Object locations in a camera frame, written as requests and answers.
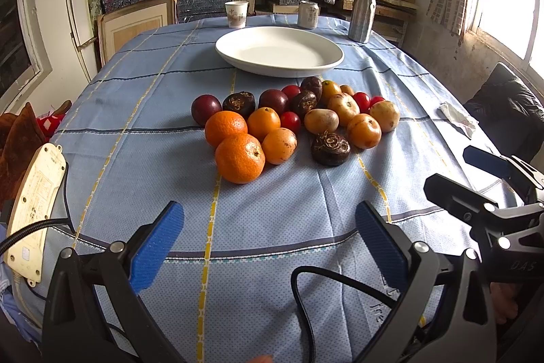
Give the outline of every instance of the blue gripper pad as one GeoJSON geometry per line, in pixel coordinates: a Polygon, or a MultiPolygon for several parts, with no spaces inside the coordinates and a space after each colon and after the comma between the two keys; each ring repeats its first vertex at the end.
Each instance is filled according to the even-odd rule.
{"type": "MultiPolygon", "coordinates": [[[[408,288],[408,263],[387,232],[384,220],[373,209],[366,202],[359,203],[355,209],[355,225],[387,284],[404,292],[408,288]]],[[[398,226],[391,225],[390,228],[399,230],[406,237],[398,226]]]]}
{"type": "Polygon", "coordinates": [[[486,171],[499,179],[510,177],[508,161],[483,149],[467,146],[463,151],[463,159],[467,164],[486,171]]]}
{"type": "Polygon", "coordinates": [[[161,216],[132,258],[129,282],[135,294],[151,286],[183,229],[183,207],[177,202],[170,202],[161,216]]]}

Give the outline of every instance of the chair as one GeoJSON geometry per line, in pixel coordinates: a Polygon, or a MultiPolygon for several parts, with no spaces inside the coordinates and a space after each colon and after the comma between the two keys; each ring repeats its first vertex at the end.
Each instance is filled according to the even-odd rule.
{"type": "Polygon", "coordinates": [[[515,155],[528,163],[542,146],[544,108],[504,63],[497,63],[464,107],[502,155],[515,155]]]}

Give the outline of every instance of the can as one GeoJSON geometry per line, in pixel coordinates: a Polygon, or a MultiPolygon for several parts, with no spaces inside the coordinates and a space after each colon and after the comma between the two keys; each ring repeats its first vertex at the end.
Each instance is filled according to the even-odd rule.
{"type": "Polygon", "coordinates": [[[300,1],[297,24],[301,28],[313,30],[317,27],[319,6],[315,2],[300,1]]]}
{"type": "Polygon", "coordinates": [[[351,40],[366,44],[371,38],[375,13],[376,0],[354,0],[352,21],[347,36],[351,40]]]}

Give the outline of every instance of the table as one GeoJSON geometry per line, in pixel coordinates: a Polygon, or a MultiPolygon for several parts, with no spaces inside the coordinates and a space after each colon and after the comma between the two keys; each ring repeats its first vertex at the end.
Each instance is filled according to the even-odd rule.
{"type": "MultiPolygon", "coordinates": [[[[471,141],[437,110],[446,101],[462,109],[446,88],[377,34],[358,44],[346,37],[348,22],[328,17],[319,18],[315,32],[341,46],[345,59],[325,78],[395,102],[402,114],[398,128],[336,168],[312,160],[309,136],[302,132],[289,162],[267,165],[247,185],[222,181],[213,149],[191,118],[191,102],[202,94],[223,100],[235,91],[258,98],[265,89],[293,83],[226,63],[214,49],[230,32],[226,23],[214,18],[171,25],[131,40],[83,91],[52,143],[62,145],[70,163],[67,194],[79,254],[126,241],[170,200],[183,205],[184,229],[153,286],[140,295],[188,362],[240,363],[260,354],[300,362],[306,341],[289,286],[295,267],[326,267],[391,296],[398,293],[387,286],[355,229],[359,202],[371,201],[413,241],[459,254],[475,246],[468,226],[426,200],[426,177],[446,175],[501,207],[518,201],[503,182],[464,163],[469,144],[497,150],[481,130],[471,141]]],[[[248,26],[259,25],[294,27],[296,16],[248,19],[248,26]]],[[[52,216],[65,216],[62,192],[52,216]]],[[[46,293],[59,251],[73,243],[66,228],[49,229],[37,292],[46,293]]],[[[301,276],[300,288],[317,362],[352,361],[388,312],[321,277],[301,276]]],[[[22,290],[41,316],[44,303],[22,290]]],[[[105,291],[98,295],[107,320],[120,326],[105,291]]],[[[426,321],[438,296],[435,291],[426,321]]]]}

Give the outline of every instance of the wall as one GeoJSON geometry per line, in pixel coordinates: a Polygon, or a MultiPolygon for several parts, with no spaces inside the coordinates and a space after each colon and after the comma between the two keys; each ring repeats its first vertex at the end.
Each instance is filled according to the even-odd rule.
{"type": "MultiPolygon", "coordinates": [[[[497,62],[513,68],[475,34],[467,32],[461,42],[442,25],[431,21],[427,8],[431,0],[415,0],[417,19],[406,31],[403,50],[432,73],[461,103],[467,102],[488,79],[497,62]]],[[[544,149],[531,162],[544,171],[544,149]]]]}
{"type": "Polygon", "coordinates": [[[45,50],[53,71],[28,98],[37,115],[74,101],[88,85],[70,38],[66,0],[35,0],[45,50]]]}

